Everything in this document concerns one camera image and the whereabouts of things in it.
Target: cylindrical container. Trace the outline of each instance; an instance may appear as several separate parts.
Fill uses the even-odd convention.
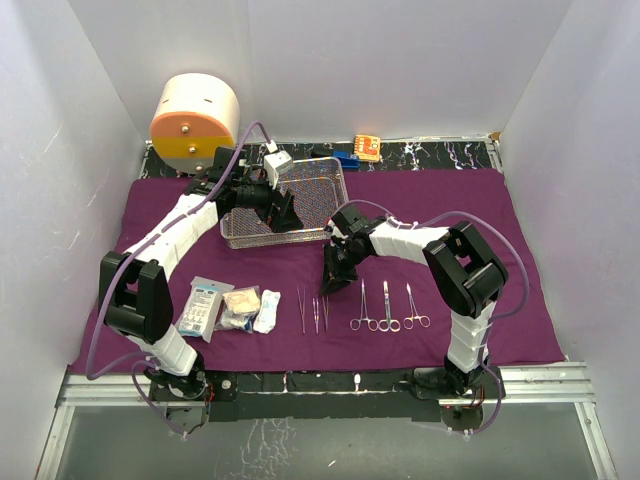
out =
[[[180,172],[197,173],[213,164],[219,146],[238,139],[240,104],[225,82],[203,73],[171,78],[151,121],[151,142]]]

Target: purple tablecloth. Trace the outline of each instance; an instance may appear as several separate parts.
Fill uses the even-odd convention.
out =
[[[499,365],[548,363],[563,360],[551,319],[545,307],[535,262],[522,236],[504,178],[494,170],[425,170],[419,172],[373,172],[347,174],[351,199],[362,198],[389,208],[406,222],[424,221],[449,210],[473,213],[498,228],[524,260],[531,282],[531,297],[517,316],[499,320],[489,339],[489,351]],[[139,241],[173,207],[187,179],[138,180],[131,187],[115,247],[123,251]],[[378,215],[375,209],[367,213]],[[522,293],[522,280],[506,248],[490,233],[492,248],[509,270],[509,283],[496,312],[513,308]],[[428,329],[416,326],[399,333],[353,332],[349,321],[360,315],[360,285],[352,284],[330,297],[329,331],[313,328],[311,298],[322,276],[322,243],[232,250],[220,236],[219,227],[205,234],[175,269],[170,289],[177,320],[190,292],[194,276],[236,285],[259,285],[282,292],[276,328],[268,335],[240,331],[214,332],[210,344],[188,342],[202,352],[208,369],[277,372],[291,370],[362,371],[442,365],[450,338],[450,310],[440,298],[427,267],[396,258],[368,258],[358,266],[367,284],[369,314],[384,317],[382,282],[389,282],[395,318],[409,315],[406,283],[410,282],[418,312],[431,317]],[[302,334],[296,285],[306,285],[306,335]],[[71,365],[83,372],[91,333],[96,321],[91,313],[80,355]],[[96,366],[137,347],[109,328],[104,328]],[[121,364],[119,372],[128,372]]]

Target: robotic arm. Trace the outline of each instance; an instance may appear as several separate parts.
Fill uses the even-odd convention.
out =
[[[507,270],[468,222],[450,228],[411,228],[393,219],[370,220],[353,204],[338,210],[327,225],[323,295],[357,280],[355,267],[365,258],[394,256],[429,266],[443,300],[451,308],[451,343],[444,374],[415,380],[440,393],[462,395],[480,382],[491,315],[508,280]],[[466,265],[460,258],[468,258]]]
[[[279,175],[293,163],[284,152],[265,156],[264,167],[247,166],[239,156],[211,201],[197,208],[203,196],[221,181],[232,156],[233,150],[219,147],[213,165],[193,178],[176,206],[145,238],[124,253],[109,252],[100,264],[102,304],[123,262],[152,241],[121,276],[108,299],[104,323],[155,357],[159,369],[147,369],[145,375],[179,396],[198,396],[206,381],[201,354],[186,343],[171,323],[173,303],[168,282],[180,260],[219,218],[236,207],[253,209],[275,233],[303,227],[293,209],[294,196],[278,188]]]

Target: blue plastic clip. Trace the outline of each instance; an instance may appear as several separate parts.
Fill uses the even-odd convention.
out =
[[[343,170],[360,169],[360,157],[355,154],[334,150],[332,156],[340,160]]]

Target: wire mesh basket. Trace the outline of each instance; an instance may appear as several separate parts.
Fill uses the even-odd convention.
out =
[[[349,200],[340,161],[333,157],[295,160],[280,175],[279,185],[295,195],[294,209],[304,226],[301,230],[273,233],[253,210],[235,208],[224,216],[220,233],[231,248],[264,247],[283,243],[326,240],[324,227],[331,214]]]

